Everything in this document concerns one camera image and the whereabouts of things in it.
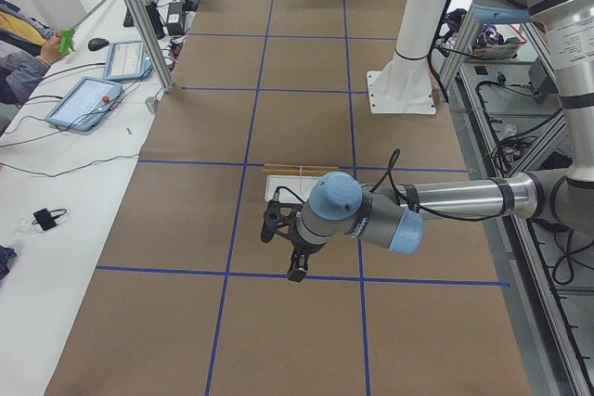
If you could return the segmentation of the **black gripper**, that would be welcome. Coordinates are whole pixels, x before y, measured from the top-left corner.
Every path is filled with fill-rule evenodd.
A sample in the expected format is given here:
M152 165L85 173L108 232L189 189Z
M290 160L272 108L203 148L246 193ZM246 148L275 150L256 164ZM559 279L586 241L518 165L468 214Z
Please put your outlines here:
M299 211L291 211L289 220L288 235L295 250L291 254L287 278L290 281L303 281L308 273L308 255L319 252L328 242L328 238L311 233L302 222Z

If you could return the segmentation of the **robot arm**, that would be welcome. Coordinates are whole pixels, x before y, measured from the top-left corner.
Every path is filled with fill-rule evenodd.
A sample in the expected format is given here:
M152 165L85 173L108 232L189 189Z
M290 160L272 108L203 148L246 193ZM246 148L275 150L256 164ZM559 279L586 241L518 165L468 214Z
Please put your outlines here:
M593 0L474 0L485 23L534 21L546 31L560 105L573 148L566 170L428 185L361 185L344 172L324 175L290 215L288 278L301 281L308 259L342 233L409 253L436 216L482 221L545 216L587 233L593 226Z

